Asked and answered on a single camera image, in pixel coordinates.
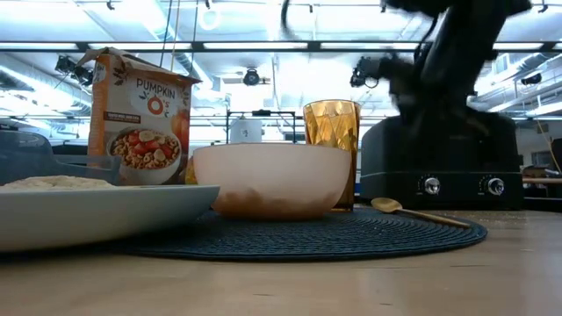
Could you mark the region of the slice of toast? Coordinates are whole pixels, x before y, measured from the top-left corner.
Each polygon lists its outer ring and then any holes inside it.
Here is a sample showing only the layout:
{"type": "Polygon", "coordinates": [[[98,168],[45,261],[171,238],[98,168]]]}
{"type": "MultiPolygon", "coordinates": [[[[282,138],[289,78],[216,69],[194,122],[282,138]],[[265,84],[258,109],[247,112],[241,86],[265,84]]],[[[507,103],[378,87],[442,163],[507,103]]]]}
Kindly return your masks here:
{"type": "Polygon", "coordinates": [[[76,176],[34,176],[0,186],[7,190],[88,190],[107,189],[113,185],[105,180],[76,176]]]}

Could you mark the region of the white cabinet machine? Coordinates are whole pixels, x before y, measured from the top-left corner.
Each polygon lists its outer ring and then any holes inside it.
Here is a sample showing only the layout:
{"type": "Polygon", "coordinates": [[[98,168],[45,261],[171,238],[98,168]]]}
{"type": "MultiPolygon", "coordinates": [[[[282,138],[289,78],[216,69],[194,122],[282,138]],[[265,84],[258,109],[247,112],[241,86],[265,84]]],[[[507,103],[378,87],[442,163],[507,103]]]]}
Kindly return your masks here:
{"type": "Polygon", "coordinates": [[[259,143],[263,139],[262,121],[241,118],[229,128],[230,143],[259,143]]]}

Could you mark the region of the gold spoon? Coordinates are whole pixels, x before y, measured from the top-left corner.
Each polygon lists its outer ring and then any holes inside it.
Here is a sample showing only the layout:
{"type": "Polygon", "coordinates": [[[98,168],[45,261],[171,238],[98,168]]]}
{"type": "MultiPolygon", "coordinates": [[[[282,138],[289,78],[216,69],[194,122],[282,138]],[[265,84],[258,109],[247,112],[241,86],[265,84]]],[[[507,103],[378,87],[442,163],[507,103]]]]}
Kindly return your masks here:
{"type": "Polygon", "coordinates": [[[430,220],[444,225],[458,226],[463,228],[470,227],[469,224],[466,224],[458,220],[448,219],[437,215],[404,209],[401,203],[388,197],[376,197],[372,199],[371,205],[375,209],[384,213],[400,213],[400,214],[413,216],[419,219],[430,220]]]}

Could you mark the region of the grey translucent plastic bin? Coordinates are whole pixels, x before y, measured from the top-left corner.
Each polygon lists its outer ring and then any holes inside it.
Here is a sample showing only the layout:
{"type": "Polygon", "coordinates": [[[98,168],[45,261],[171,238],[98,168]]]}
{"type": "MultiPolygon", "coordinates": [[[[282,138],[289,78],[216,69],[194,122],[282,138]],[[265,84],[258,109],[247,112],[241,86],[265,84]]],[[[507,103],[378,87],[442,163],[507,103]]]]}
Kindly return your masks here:
{"type": "Polygon", "coordinates": [[[75,176],[119,183],[120,158],[55,154],[37,133],[0,130],[0,185],[34,176],[75,176]]]}

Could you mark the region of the pale blue plate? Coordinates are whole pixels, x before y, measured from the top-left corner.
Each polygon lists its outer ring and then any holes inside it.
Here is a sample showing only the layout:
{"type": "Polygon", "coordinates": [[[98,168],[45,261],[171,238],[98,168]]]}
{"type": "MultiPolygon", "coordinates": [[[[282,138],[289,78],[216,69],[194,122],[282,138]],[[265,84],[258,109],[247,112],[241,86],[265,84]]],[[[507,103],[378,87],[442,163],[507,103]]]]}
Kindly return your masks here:
{"type": "Polygon", "coordinates": [[[207,211],[218,185],[0,191],[0,254],[110,241],[180,226],[207,211]]]}

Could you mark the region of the pink bowl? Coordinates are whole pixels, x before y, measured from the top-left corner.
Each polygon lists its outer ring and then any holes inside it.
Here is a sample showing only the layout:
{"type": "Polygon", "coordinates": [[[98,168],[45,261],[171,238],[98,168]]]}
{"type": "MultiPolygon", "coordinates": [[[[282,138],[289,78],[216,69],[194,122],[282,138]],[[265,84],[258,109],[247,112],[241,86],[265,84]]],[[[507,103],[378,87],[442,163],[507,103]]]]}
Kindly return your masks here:
{"type": "Polygon", "coordinates": [[[212,208],[224,217],[317,219],[332,210],[349,180],[351,154],[336,147],[238,143],[193,153],[197,183],[218,185],[212,208]]]}

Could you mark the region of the pumpkin O's cereal box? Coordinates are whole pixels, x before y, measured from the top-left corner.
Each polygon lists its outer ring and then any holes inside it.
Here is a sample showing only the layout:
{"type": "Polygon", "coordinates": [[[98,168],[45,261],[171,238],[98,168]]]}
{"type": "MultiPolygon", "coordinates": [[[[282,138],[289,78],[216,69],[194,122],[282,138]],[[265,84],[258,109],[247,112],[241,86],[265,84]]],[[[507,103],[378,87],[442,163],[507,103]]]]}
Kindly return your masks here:
{"type": "Polygon", "coordinates": [[[89,49],[78,64],[89,61],[95,65],[88,153],[119,158],[124,185],[183,183],[199,79],[113,47],[89,49]]]}

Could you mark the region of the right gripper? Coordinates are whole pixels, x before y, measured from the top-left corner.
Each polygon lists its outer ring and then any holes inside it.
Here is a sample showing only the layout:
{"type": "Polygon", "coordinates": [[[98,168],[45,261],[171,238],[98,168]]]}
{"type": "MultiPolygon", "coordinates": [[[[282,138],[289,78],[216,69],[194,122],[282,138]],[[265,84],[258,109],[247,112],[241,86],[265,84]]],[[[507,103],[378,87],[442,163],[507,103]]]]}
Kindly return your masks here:
{"type": "Polygon", "coordinates": [[[420,54],[413,62],[396,54],[383,57],[380,61],[381,77],[389,81],[389,95],[397,107],[405,126],[428,125],[439,119],[431,88],[422,82],[422,70],[427,60],[420,54]]]}

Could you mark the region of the black four-slot toaster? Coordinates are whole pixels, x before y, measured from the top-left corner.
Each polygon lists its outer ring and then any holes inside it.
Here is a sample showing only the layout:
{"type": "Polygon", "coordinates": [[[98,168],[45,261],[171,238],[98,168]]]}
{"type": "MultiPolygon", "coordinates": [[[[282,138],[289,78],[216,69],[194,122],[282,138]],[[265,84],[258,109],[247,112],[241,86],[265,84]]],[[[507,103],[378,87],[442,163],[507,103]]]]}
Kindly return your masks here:
{"type": "Polygon", "coordinates": [[[414,136],[398,117],[361,140],[360,196],[416,210],[518,210],[523,187],[513,119],[484,112],[483,133],[447,119],[414,136]]]}

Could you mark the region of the round dark blue placemat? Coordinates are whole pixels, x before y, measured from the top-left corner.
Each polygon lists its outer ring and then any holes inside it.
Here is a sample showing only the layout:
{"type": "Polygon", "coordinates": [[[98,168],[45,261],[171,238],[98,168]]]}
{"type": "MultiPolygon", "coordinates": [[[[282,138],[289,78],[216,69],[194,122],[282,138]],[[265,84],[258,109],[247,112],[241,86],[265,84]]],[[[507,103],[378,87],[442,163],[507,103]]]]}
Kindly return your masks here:
{"type": "Polygon", "coordinates": [[[486,228],[472,221],[462,228],[372,209],[298,222],[226,219],[209,211],[188,225],[114,241],[107,249],[190,260],[332,262],[446,252],[486,236],[486,228]]]}

